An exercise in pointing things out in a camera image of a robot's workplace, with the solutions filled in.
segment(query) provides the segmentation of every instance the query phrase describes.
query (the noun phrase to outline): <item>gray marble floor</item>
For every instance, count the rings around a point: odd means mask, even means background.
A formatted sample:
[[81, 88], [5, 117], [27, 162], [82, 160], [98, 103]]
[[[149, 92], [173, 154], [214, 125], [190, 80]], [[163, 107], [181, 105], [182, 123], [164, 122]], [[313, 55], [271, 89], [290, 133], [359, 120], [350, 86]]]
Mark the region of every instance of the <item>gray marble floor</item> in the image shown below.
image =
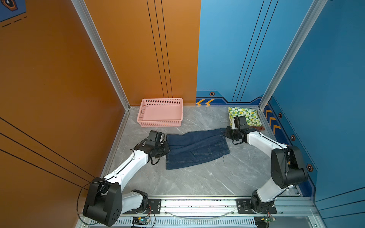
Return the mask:
[[[228, 108], [222, 106], [184, 106], [181, 127], [142, 128], [137, 122], [139, 107], [131, 107], [110, 171], [116, 169], [150, 130], [167, 134], [226, 128]], [[138, 189], [155, 195], [241, 195], [250, 196], [270, 178], [270, 158], [254, 146], [233, 145], [227, 139], [230, 154], [204, 164], [166, 170], [165, 157], [157, 165], [148, 163], [125, 186], [123, 192]], [[296, 189], [285, 192], [298, 195]]]

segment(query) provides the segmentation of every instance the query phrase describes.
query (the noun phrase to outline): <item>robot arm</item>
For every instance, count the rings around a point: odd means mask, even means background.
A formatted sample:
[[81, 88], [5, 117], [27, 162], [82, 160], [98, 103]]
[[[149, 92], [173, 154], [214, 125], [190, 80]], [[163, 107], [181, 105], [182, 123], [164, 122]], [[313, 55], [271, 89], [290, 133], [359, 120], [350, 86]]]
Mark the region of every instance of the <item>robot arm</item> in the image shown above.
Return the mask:
[[148, 138], [133, 148], [132, 154], [118, 168], [103, 179], [97, 177], [92, 181], [82, 212], [84, 216], [112, 226], [120, 214], [133, 209], [141, 213], [146, 210], [147, 193], [132, 190], [122, 195], [122, 191], [142, 166], [153, 157], [160, 158], [169, 152], [161, 136], [161, 132], [150, 131]]
[[247, 125], [246, 117], [236, 116], [234, 127], [227, 127], [226, 137], [234, 141], [242, 140], [263, 151], [271, 158], [271, 178], [252, 193], [251, 209], [256, 213], [266, 211], [275, 198], [286, 189], [308, 179], [302, 154], [298, 147], [278, 143]]
[[[295, 146], [278, 143], [247, 125], [246, 118], [235, 117], [237, 128], [227, 127], [225, 136], [234, 141], [251, 144], [271, 157], [271, 178], [251, 197], [250, 209], [262, 213], [272, 206], [275, 198], [286, 189], [307, 180], [300, 150]], [[169, 152], [167, 142], [161, 142], [163, 133], [150, 131], [147, 139], [140, 142], [133, 153], [117, 169], [103, 179], [95, 178], [90, 184], [83, 214], [104, 225], [112, 226], [119, 215], [129, 210], [144, 212], [147, 194], [133, 190], [122, 191], [136, 172], [153, 157], [160, 158]]]

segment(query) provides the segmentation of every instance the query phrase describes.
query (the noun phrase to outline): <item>orange panel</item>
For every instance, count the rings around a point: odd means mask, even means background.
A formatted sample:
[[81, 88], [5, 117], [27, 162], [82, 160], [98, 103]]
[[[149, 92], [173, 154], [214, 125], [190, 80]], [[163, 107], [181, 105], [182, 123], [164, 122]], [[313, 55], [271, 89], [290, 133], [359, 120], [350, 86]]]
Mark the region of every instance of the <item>orange panel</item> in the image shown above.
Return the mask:
[[184, 99], [184, 105], [195, 105], [196, 99], [200, 3], [162, 0], [172, 92]]
[[167, 97], [166, 86], [162, 91], [146, 0], [85, 2], [129, 103], [140, 105], [143, 98]]
[[131, 105], [182, 97], [195, 104], [200, 0], [86, 0]]
[[0, 133], [75, 174], [3, 135], [0, 149], [76, 184], [0, 151], [1, 223], [72, 228], [77, 185], [101, 174], [124, 109], [72, 2], [26, 7], [22, 20], [0, 27], [0, 117], [91, 175], [0, 119]]

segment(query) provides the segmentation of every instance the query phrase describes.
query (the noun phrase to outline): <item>floral cloth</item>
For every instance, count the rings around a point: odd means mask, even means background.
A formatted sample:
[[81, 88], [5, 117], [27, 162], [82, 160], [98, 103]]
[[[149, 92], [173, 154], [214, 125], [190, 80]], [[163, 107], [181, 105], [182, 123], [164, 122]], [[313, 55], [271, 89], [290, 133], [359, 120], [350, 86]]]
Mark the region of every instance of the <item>floral cloth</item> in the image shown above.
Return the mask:
[[233, 118], [235, 116], [245, 116], [247, 124], [250, 126], [261, 127], [262, 123], [258, 117], [257, 110], [252, 108], [236, 108], [228, 107], [229, 120], [231, 127], [233, 126]]

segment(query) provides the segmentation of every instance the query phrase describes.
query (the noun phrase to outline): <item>denim fabric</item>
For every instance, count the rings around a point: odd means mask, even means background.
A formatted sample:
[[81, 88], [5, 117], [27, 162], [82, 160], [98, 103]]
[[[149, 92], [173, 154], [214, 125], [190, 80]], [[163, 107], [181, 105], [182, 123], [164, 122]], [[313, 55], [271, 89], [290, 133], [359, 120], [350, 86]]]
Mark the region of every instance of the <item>denim fabric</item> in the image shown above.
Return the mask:
[[225, 131], [225, 128], [221, 128], [167, 135], [170, 152], [166, 155], [166, 169], [194, 166], [229, 154]]

